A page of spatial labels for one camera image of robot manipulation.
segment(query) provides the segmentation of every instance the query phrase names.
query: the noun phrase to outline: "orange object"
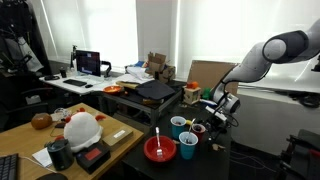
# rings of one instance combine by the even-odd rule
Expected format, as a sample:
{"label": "orange object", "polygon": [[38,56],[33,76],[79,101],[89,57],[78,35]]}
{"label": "orange object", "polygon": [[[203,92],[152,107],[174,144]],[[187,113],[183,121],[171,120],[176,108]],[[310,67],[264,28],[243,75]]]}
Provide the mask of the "orange object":
{"label": "orange object", "polygon": [[192,89],[192,82],[187,82],[187,88]]}
{"label": "orange object", "polygon": [[103,120],[103,119],[105,119],[105,118],[106,118],[106,116],[104,116],[104,115],[102,115],[102,114],[96,115],[96,120],[97,120],[97,121]]}
{"label": "orange object", "polygon": [[52,117],[48,113],[39,113],[33,116],[31,125],[34,129],[43,129],[52,124]]}
{"label": "orange object", "polygon": [[189,81],[187,82],[187,88],[188,89],[196,89],[199,87],[199,84],[197,81]]}
{"label": "orange object", "polygon": [[108,94],[119,94],[121,91],[121,86],[108,86],[105,87],[103,91]]}
{"label": "orange object", "polygon": [[85,110],[83,107],[81,107],[81,108],[79,109],[79,111],[80,111],[80,112],[85,112],[86,110]]}
{"label": "orange object", "polygon": [[197,81],[193,81],[191,84],[192,84],[192,89],[196,89],[199,87],[199,84]]}
{"label": "orange object", "polygon": [[71,120],[71,116],[68,116],[68,117],[65,118],[64,121],[65,121],[66,123],[68,123],[68,122],[70,122],[70,120]]}

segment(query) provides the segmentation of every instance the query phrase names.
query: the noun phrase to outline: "cardboard box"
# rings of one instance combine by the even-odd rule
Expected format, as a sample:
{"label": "cardboard box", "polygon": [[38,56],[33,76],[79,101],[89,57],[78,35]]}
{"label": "cardboard box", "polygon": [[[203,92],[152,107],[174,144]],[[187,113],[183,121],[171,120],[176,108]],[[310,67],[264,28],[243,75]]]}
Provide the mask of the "cardboard box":
{"label": "cardboard box", "polygon": [[166,62],[166,55],[150,52],[148,54],[148,66],[151,72],[162,72]]}
{"label": "cardboard box", "polygon": [[[237,63],[193,60],[188,81],[197,81],[203,93],[205,88],[214,88],[221,78],[237,65]],[[238,82],[229,83],[226,90],[237,95],[238,84]]]}
{"label": "cardboard box", "polygon": [[167,83],[176,78],[176,67],[167,66],[162,72],[159,73],[159,80],[163,83]]}

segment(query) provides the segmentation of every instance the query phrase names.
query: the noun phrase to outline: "paper cup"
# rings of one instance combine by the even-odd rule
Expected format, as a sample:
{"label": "paper cup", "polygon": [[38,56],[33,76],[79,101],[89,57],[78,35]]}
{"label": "paper cup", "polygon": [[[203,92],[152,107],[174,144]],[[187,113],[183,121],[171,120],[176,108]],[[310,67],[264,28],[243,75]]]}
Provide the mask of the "paper cup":
{"label": "paper cup", "polygon": [[172,137],[179,140],[179,135],[184,131],[184,125],[186,124],[186,119],[181,116],[174,116],[171,118],[172,124]]}
{"label": "paper cup", "polygon": [[179,135],[180,140],[180,153],[183,159],[191,159],[195,151],[195,145],[198,143],[198,137],[190,132],[182,132]]}
{"label": "paper cup", "polygon": [[202,136],[206,128],[202,124],[193,124],[192,125],[192,132],[198,137],[198,143],[201,142]]}

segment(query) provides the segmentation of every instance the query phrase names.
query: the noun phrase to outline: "window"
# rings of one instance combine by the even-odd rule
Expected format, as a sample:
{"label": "window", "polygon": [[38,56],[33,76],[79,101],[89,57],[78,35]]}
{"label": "window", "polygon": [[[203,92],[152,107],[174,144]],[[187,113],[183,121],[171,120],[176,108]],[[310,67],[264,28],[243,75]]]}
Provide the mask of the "window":
{"label": "window", "polygon": [[49,60],[69,63],[72,45],[100,52],[100,59],[110,61],[113,70],[124,71],[125,65],[138,60],[135,0],[33,0],[32,4]]}
{"label": "window", "polygon": [[[317,0],[178,0],[177,77],[188,77],[192,60],[241,63],[250,49],[274,35],[306,31],[320,17]],[[272,65],[260,87],[319,92],[312,61]]]}

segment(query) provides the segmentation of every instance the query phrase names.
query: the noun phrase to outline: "blue cup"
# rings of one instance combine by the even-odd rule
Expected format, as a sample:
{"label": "blue cup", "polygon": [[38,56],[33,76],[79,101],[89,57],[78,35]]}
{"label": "blue cup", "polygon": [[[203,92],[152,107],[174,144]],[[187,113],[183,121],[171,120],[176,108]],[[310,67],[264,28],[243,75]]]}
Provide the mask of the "blue cup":
{"label": "blue cup", "polygon": [[198,143],[198,137],[190,132],[182,132],[179,135],[180,140],[180,153],[183,159],[191,159],[193,157],[196,144]]}
{"label": "blue cup", "polygon": [[173,116],[171,118],[171,124],[172,124],[172,137],[178,140],[180,133],[184,131],[184,125],[186,124],[186,119],[181,116]]}

